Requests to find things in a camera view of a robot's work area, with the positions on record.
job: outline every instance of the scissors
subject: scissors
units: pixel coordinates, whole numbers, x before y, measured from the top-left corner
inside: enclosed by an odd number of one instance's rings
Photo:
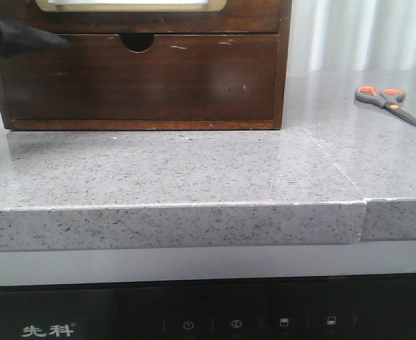
[[[386,89],[377,93],[372,86],[361,86],[356,89],[357,101],[373,104],[379,108],[385,108],[405,122],[416,126],[416,117],[404,111],[399,105],[405,98],[406,93],[402,90]]]

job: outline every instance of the drawer front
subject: drawer front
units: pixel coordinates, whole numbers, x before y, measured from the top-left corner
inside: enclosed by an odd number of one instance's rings
[[[0,17],[54,33],[277,33],[281,2],[228,0],[219,12],[71,12],[42,11],[35,0],[0,0]]]
[[[12,120],[271,120],[278,35],[65,35],[72,49],[0,59]]]

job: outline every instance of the white wall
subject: white wall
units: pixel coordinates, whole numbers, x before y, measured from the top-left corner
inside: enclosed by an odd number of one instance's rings
[[[416,69],[416,0],[293,0],[288,73]]]

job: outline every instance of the scissors blade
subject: scissors blade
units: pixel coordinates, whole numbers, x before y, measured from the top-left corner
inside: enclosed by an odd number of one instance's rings
[[[390,113],[392,113],[393,115],[396,115],[397,117],[399,117],[399,119],[402,119],[405,122],[411,125],[414,125],[416,127],[416,117],[407,113],[405,110],[400,108],[399,105],[395,105],[394,103],[387,103],[384,105],[384,108]]]

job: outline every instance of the wooden cabinet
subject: wooden cabinet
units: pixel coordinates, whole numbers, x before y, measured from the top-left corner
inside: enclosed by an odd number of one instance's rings
[[[0,0],[0,17],[72,45],[0,59],[5,127],[280,128],[290,10],[229,0],[219,12],[47,13]]]

